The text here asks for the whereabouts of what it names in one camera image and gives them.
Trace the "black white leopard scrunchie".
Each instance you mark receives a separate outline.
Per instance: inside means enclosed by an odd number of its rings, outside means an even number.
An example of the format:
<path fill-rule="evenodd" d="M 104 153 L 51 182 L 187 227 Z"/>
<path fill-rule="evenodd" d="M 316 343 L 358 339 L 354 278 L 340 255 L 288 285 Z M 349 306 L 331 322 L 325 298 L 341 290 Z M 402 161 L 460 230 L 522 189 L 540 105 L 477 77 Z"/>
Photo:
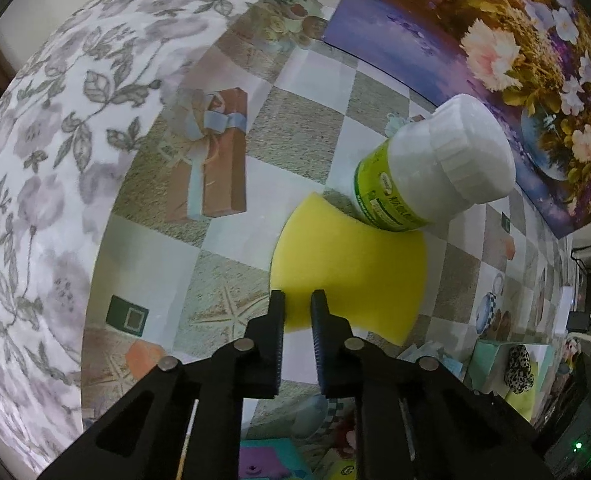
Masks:
<path fill-rule="evenodd" d="M 532 372 L 530 353 L 524 344 L 510 348 L 505 367 L 504 382 L 512 393 L 521 394 L 531 390 L 535 377 Z"/>

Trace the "yellow sponge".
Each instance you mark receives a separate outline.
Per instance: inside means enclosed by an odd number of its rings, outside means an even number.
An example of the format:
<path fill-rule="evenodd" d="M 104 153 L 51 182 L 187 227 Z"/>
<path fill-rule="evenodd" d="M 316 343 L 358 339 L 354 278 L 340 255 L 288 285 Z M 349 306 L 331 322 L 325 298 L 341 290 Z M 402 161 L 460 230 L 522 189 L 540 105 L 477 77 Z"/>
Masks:
<path fill-rule="evenodd" d="M 332 314 L 399 346 L 418 318 L 427 273 L 422 232 L 367 226 L 313 193 L 282 229 L 270 287 L 285 294 L 288 332 L 311 326 L 309 303 L 321 289 Z"/>

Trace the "green microfiber cloth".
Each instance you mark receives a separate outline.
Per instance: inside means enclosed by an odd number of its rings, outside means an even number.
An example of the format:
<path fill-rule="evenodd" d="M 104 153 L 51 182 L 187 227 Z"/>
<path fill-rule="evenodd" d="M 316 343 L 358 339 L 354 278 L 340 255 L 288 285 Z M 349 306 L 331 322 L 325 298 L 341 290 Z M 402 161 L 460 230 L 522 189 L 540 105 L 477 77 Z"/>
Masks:
<path fill-rule="evenodd" d="M 534 362 L 532 368 L 537 373 L 534 386 L 523 393 L 509 391 L 505 396 L 505 401 L 527 422 L 533 422 L 548 394 L 547 380 L 550 373 L 553 372 L 553 364 Z"/>

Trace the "teal plastic toy box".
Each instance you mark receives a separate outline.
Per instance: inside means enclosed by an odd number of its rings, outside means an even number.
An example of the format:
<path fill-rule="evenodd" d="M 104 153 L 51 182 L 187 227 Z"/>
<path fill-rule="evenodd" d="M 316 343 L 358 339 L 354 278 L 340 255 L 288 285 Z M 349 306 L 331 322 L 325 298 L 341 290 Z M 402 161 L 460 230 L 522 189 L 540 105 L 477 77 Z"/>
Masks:
<path fill-rule="evenodd" d="M 311 468 L 288 438 L 240 442 L 239 479 L 313 479 Z"/>

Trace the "white tray teal rim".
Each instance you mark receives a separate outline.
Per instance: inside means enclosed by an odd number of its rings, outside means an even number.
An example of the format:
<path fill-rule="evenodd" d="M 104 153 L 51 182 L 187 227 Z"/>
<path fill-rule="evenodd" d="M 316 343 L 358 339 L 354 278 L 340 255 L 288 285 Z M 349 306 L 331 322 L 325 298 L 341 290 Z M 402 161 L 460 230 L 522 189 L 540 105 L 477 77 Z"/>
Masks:
<path fill-rule="evenodd" d="M 509 388 L 504 382 L 505 367 L 508 360 L 508 353 L 511 347 L 521 344 L 515 341 L 493 341 L 479 339 L 474 346 L 469 365 L 463 376 L 463 383 L 472 390 L 478 390 L 482 393 L 497 393 L 505 399 Z M 560 363 L 563 339 L 553 338 L 552 344 L 524 344 L 530 353 L 530 359 L 533 362 L 553 364 L 553 372 L 548 376 L 549 385 L 548 394 L 553 378 L 555 378 L 557 366 Z M 545 401 L 538 410 L 538 413 L 530 422 L 532 426 L 536 425 L 538 416 L 542 413 Z"/>

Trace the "white green pill bottle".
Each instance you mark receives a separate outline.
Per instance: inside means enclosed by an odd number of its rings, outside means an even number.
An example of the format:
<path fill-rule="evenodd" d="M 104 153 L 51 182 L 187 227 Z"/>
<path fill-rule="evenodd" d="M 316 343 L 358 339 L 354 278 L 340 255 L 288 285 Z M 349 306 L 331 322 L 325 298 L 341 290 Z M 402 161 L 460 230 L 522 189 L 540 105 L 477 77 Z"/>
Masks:
<path fill-rule="evenodd" d="M 457 94 L 365 156 L 351 198 L 367 223 L 407 232 L 499 200 L 515 184 L 503 127 L 477 98 Z"/>

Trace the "grey floral tablecloth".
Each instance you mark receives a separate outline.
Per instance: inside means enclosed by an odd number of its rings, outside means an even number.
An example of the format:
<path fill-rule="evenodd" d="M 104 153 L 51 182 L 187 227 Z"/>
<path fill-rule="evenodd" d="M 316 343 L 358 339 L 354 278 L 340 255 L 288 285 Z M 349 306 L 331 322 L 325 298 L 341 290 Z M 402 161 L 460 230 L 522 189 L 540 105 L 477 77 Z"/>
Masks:
<path fill-rule="evenodd" d="M 100 242 L 163 102 L 258 0 L 90 0 L 0 99 L 0 452 L 40 474 L 82 432 Z"/>

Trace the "patterned plastic table cover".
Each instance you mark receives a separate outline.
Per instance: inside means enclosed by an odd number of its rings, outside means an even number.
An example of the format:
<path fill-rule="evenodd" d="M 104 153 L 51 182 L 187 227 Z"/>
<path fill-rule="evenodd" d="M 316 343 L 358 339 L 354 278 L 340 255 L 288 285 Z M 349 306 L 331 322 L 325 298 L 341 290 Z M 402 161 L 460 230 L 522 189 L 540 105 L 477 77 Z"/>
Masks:
<path fill-rule="evenodd" d="M 83 336 L 82 408 L 90 424 L 156 359 L 202 359 L 241 336 L 268 306 L 270 265 L 292 211 L 313 193 L 353 214 L 346 176 L 358 159 L 432 105 L 418 93 L 324 44 L 330 11 L 260 0 L 204 53 L 192 73 L 210 90 L 248 98 L 247 208 L 174 220 L 168 201 L 190 176 L 171 162 L 157 120 L 125 171 L 100 246 Z M 538 365 L 530 421 L 559 413 L 568 369 L 553 328 L 575 266 L 520 191 L 425 229 L 428 280 L 403 336 L 371 330 L 391 356 L 437 353 L 466 384 L 505 393 L 497 365 L 525 344 Z"/>

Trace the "floral painting canvas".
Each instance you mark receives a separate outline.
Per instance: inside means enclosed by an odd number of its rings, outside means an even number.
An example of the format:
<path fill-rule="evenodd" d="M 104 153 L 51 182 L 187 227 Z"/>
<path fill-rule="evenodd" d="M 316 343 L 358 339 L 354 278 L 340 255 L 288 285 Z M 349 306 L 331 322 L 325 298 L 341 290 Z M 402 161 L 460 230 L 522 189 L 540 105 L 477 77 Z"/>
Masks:
<path fill-rule="evenodd" d="M 550 229 L 591 223 L 591 18 L 576 0 L 340 0 L 324 38 L 434 105 L 476 96 Z"/>

